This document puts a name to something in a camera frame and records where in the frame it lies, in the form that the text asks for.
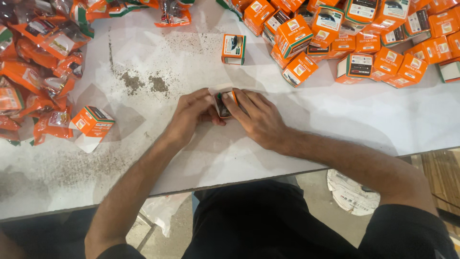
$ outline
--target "white plastic bag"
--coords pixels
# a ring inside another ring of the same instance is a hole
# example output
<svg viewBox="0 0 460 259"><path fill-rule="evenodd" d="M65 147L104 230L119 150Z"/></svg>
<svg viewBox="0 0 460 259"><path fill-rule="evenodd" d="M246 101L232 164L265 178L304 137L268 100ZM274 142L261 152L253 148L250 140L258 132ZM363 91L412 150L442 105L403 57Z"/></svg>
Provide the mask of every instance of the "white plastic bag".
<svg viewBox="0 0 460 259"><path fill-rule="evenodd" d="M145 200L142 210L147 217L159 227L165 237L169 237L171 217L191 193L173 194Z"/></svg>

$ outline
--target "unfolded box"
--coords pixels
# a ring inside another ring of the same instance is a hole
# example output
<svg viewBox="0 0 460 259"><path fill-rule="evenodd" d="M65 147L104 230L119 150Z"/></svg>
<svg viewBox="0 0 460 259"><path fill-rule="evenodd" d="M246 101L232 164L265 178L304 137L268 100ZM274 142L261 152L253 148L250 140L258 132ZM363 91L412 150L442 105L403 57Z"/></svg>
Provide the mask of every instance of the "unfolded box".
<svg viewBox="0 0 460 259"><path fill-rule="evenodd" d="M107 135L114 123L115 120L102 109L85 106L70 121L69 129L82 132L75 140L75 145L86 153L91 153Z"/></svg>

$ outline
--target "table surface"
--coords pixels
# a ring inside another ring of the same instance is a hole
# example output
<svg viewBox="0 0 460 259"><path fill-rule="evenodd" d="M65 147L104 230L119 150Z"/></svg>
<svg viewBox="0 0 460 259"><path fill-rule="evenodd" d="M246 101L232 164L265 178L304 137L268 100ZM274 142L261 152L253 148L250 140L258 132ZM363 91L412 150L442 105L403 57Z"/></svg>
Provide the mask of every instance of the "table surface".
<svg viewBox="0 0 460 259"><path fill-rule="evenodd" d="M98 204L163 131L180 95L222 83L263 93L289 126L393 156L460 146L459 83L442 84L434 66L421 83L395 89L370 80L334 83L337 61L322 61L293 88L271 59L270 46L232 12L203 0L191 13L192 25L172 29L153 25L160 18L153 9L95 21L95 38L84 49L84 76L69 100L73 114L97 106L116 124L90 154L75 139L48 136L36 147L0 141L0 219ZM247 36L243 66L221 63L224 33ZM26 129L21 134L30 135ZM202 124L151 194L321 168L262 149L235 120L225 127Z"/></svg>

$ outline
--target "finger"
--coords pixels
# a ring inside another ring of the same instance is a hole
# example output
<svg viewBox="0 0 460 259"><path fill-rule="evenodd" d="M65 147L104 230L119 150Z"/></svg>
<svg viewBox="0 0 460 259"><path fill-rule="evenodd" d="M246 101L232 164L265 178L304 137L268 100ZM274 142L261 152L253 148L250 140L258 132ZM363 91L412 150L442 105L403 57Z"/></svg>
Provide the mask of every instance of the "finger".
<svg viewBox="0 0 460 259"><path fill-rule="evenodd" d="M243 106L246 109L246 111L249 113L249 116L254 116L256 113L259 112L259 109L253 104L249 97L240 89L233 88L233 92L236 95L236 100L241 104L241 106Z"/></svg>
<svg viewBox="0 0 460 259"><path fill-rule="evenodd" d="M222 95L222 101L225 104L225 107L229 110L231 115L235 117L241 124L247 124L250 118L241 110L238 105L236 105L235 101L229 97L229 93L224 93Z"/></svg>
<svg viewBox="0 0 460 259"><path fill-rule="evenodd" d="M257 95L256 92L253 92L253 91L249 91L249 90L241 90L243 93L245 93L249 99L251 100L251 102L253 102L253 104L255 106L257 106L257 108L259 108L260 110L262 111L266 111L268 109L270 109L270 107L268 105L266 105L261 99L260 97Z"/></svg>

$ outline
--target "brand logo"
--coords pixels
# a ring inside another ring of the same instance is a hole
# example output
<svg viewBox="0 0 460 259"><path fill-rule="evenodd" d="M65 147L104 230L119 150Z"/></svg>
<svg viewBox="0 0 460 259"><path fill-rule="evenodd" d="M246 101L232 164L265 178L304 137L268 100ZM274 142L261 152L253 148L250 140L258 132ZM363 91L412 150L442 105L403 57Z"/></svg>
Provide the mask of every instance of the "brand logo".
<svg viewBox="0 0 460 259"><path fill-rule="evenodd" d="M252 8L254 11L258 12L258 11L262 8L262 5L259 4L259 2L255 1L255 2L251 5L251 8Z"/></svg>
<svg viewBox="0 0 460 259"><path fill-rule="evenodd" d="M291 31L295 30L295 29L297 29L299 27L299 24L297 23L296 20L292 20L292 21L287 22L287 25L288 25L289 29L291 29Z"/></svg>
<svg viewBox="0 0 460 259"><path fill-rule="evenodd" d="M386 59L394 62L396 60L396 53L389 51L386 55Z"/></svg>
<svg viewBox="0 0 460 259"><path fill-rule="evenodd" d="M410 63L410 66L416 69L419 69L421 65L422 65L422 61L418 59L412 59L412 62Z"/></svg>

